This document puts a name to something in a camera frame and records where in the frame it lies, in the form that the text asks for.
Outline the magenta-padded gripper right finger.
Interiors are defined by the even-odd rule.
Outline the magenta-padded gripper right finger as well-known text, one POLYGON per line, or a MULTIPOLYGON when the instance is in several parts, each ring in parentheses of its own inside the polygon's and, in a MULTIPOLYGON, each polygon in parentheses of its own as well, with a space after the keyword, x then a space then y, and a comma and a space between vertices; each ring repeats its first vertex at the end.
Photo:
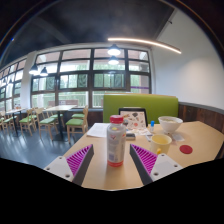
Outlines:
POLYGON ((162 153, 156 155, 147 149, 131 144, 130 155, 144 185, 182 169, 182 166, 162 153))

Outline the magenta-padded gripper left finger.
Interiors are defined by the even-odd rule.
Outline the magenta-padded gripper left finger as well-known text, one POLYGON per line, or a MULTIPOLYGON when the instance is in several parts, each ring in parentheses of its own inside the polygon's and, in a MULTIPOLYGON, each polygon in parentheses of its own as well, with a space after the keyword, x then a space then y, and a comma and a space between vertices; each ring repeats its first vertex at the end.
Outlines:
POLYGON ((67 157, 58 156, 44 170, 81 186, 93 155, 90 144, 67 157))

